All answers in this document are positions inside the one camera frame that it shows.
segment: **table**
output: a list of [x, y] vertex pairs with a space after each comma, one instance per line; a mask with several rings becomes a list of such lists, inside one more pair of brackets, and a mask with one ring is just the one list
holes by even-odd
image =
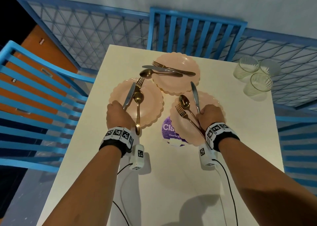
[[[107, 131], [106, 111], [110, 93], [117, 84], [138, 77], [142, 65], [149, 65], [164, 52], [110, 45], [102, 62], [88, 101], [71, 139], [38, 221], [42, 225], [53, 208], [97, 153]], [[283, 171], [282, 156], [271, 93], [258, 102], [243, 93], [244, 83], [232, 75], [236, 63], [193, 57], [201, 70], [198, 90], [220, 101], [227, 124], [240, 139]], [[223, 169], [203, 171], [198, 148], [174, 147], [161, 134], [163, 121], [175, 96], [164, 94], [164, 111], [150, 127], [142, 131], [147, 166], [139, 173], [125, 169], [119, 176], [114, 200], [128, 216], [130, 225], [236, 225], [234, 207]], [[242, 201], [229, 170], [225, 166], [236, 202], [240, 225], [258, 225]], [[121, 168], [128, 162], [121, 160]], [[126, 225], [113, 205], [109, 226]]]

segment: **clear glass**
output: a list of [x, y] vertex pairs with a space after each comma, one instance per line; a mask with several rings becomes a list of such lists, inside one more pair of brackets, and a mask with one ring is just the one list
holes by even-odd
[[273, 85], [270, 77], [264, 73], [255, 73], [251, 76], [250, 81], [245, 85], [243, 92], [247, 96], [254, 96], [271, 90]]
[[260, 62], [260, 70], [272, 77], [281, 72], [281, 66], [272, 59], [264, 59]]
[[242, 79], [248, 75], [253, 74], [257, 70], [259, 70], [259, 68], [259, 62], [255, 58], [245, 56], [240, 58], [238, 65], [233, 71], [233, 76], [237, 79]]

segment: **pink plate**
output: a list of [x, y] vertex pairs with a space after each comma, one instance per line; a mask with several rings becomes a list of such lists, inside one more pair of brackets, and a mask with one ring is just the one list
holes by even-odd
[[[133, 82], [137, 82], [138, 78], [130, 78], [118, 84], [110, 94], [109, 103], [117, 100], [124, 104], [125, 98], [131, 88]], [[141, 128], [150, 126], [155, 122], [163, 111], [163, 95], [160, 89], [152, 82], [152, 80], [145, 79], [141, 87], [141, 92], [144, 94], [144, 100], [140, 104], [140, 125]], [[137, 104], [132, 99], [129, 107], [126, 110], [136, 122], [137, 119]]]
[[[194, 101], [194, 96], [192, 92], [185, 92], [184, 95], [189, 99], [190, 102], [190, 109], [191, 111], [196, 115], [197, 108]], [[206, 92], [198, 91], [198, 97], [199, 97], [199, 105], [200, 109], [203, 109], [208, 104], [213, 104], [215, 106], [218, 106], [221, 108], [224, 116], [226, 116], [223, 107], [219, 104], [218, 100], [216, 100], [213, 96], [209, 95]], [[172, 108], [170, 110], [170, 119], [172, 121], [172, 126], [175, 129], [175, 132], [177, 132], [182, 139], [185, 139], [189, 144], [193, 144], [194, 146], [199, 146], [202, 143], [205, 142], [205, 138], [200, 134], [200, 132], [194, 127], [193, 124], [190, 123], [187, 119], [182, 118], [175, 106], [179, 103], [178, 97], [175, 99], [175, 101], [172, 104]], [[197, 121], [194, 119], [194, 117], [191, 115], [191, 113], [187, 110], [185, 110], [188, 114], [188, 117], [196, 123], [198, 126]]]
[[195, 85], [198, 85], [200, 80], [200, 69], [192, 57], [181, 54], [180, 52], [172, 52], [158, 57], [155, 61], [170, 68], [196, 73], [195, 76], [190, 77], [184, 75], [181, 78], [153, 74], [153, 81], [165, 93], [170, 95], [180, 95], [184, 92], [190, 91], [192, 90], [190, 84], [191, 81], [194, 82]]

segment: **cutlery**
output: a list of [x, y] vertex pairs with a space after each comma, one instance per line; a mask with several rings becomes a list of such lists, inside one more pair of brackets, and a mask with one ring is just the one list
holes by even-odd
[[136, 91], [133, 94], [133, 99], [137, 103], [137, 123], [135, 125], [135, 132], [136, 132], [137, 135], [140, 135], [140, 132], [141, 132], [141, 127], [140, 127], [140, 104], [144, 100], [144, 95], [143, 95], [143, 93], [141, 91]]
[[131, 88], [130, 88], [130, 91], [128, 92], [128, 95], [126, 96], [126, 99], [125, 99], [125, 101], [124, 101], [124, 104], [123, 104], [123, 110], [126, 110], [126, 108], [128, 107], [128, 105], [129, 105], [129, 103], [130, 103], [130, 101], [131, 101], [131, 99], [132, 99], [132, 96], [133, 96], [133, 93], [134, 93], [134, 90], [135, 90], [135, 85], [136, 85], [136, 83], [134, 82], [134, 83], [132, 83], [132, 86], [131, 86]]
[[200, 134], [205, 138], [205, 135], [203, 134], [203, 132], [199, 129], [199, 127], [192, 120], [189, 119], [188, 114], [184, 111], [184, 109], [179, 104], [177, 104], [175, 107], [176, 107], [176, 110], [179, 113], [179, 115], [182, 118], [189, 120], [195, 126], [195, 128], [197, 128], [197, 130], [200, 132]]
[[166, 69], [166, 68], [160, 68], [160, 67], [153, 66], [153, 65], [144, 65], [142, 67], [146, 68], [146, 69], [152, 69], [152, 70], [155, 70], [155, 71], [159, 71], [159, 72], [176, 72], [175, 70]]
[[144, 77], [140, 77], [135, 85], [135, 91], [140, 91], [141, 87], [142, 87], [142, 84], [144, 82]]
[[194, 72], [183, 71], [183, 70], [179, 70], [179, 69], [175, 69], [175, 68], [169, 68], [169, 67], [167, 67], [167, 66], [165, 66], [165, 65], [163, 65], [163, 64], [160, 64], [160, 63], [158, 63], [158, 62], [156, 62], [156, 61], [153, 61], [152, 64], [153, 64], [154, 66], [156, 66], [156, 67], [170, 69], [170, 70], [173, 70], [173, 71], [175, 71], [175, 72], [182, 73], [182, 74], [187, 75], [187, 76], [195, 76], [195, 75], [196, 75], [196, 73], [194, 73]]
[[178, 100], [179, 100], [180, 106], [181, 106], [184, 110], [188, 110], [188, 111], [191, 113], [191, 115], [194, 117], [194, 119], [199, 123], [198, 118], [196, 118], [195, 114], [193, 114], [193, 112], [192, 112], [191, 109], [190, 109], [191, 103], [189, 102], [188, 98], [187, 98], [185, 95], [181, 94], [181, 95], [178, 97]]
[[196, 104], [196, 108], [197, 108], [198, 113], [200, 113], [198, 92], [197, 92], [196, 86], [195, 86], [195, 84], [193, 82], [191, 82], [191, 86], [192, 86], [192, 90], [193, 90], [193, 95], [194, 95], [194, 101], [195, 101], [195, 104]]
[[183, 74], [178, 72], [171, 72], [171, 73], [164, 73], [164, 72], [154, 72], [152, 69], [145, 69], [142, 72], [140, 72], [140, 76], [144, 77], [146, 79], [150, 79], [152, 77], [152, 74], [159, 74], [159, 75], [167, 75], [167, 76], [174, 76], [174, 77], [182, 77]]

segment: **cable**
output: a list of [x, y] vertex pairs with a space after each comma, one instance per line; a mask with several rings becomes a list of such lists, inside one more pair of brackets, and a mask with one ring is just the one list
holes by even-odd
[[[218, 162], [222, 168], [224, 169], [224, 166], [216, 159], [212, 159], [213, 161]], [[233, 201], [233, 205], [235, 207], [235, 213], [236, 213], [236, 221], [237, 221], [237, 226], [238, 226], [238, 216], [237, 216], [237, 210], [236, 210], [236, 204], [235, 204], [235, 200], [233, 199], [233, 195], [232, 195], [232, 191], [231, 191], [231, 187], [230, 187], [230, 182], [229, 182], [229, 178], [228, 178], [228, 174], [226, 172], [226, 170], [224, 169], [224, 173], [226, 174], [227, 180], [228, 180], [228, 184], [229, 184], [229, 189], [230, 189], [230, 193], [231, 193], [231, 197], [232, 197], [232, 201]]]
[[[117, 173], [117, 175], [118, 175], [119, 173], [121, 173], [122, 170], [124, 170], [127, 166], [130, 166], [130, 165], [132, 165], [132, 164], [128, 164], [128, 165], [124, 166], [124, 167]], [[126, 221], [126, 224], [127, 224], [128, 226], [130, 226], [129, 223], [128, 223], [128, 220], [127, 220], [126, 217], [124, 216], [124, 214], [123, 214], [121, 208], [118, 206], [118, 204], [115, 203], [115, 201], [112, 201], [112, 202], [113, 202], [113, 203], [117, 206], [117, 208], [120, 210], [122, 216], [124, 217], [124, 219], [125, 219], [125, 221]]]

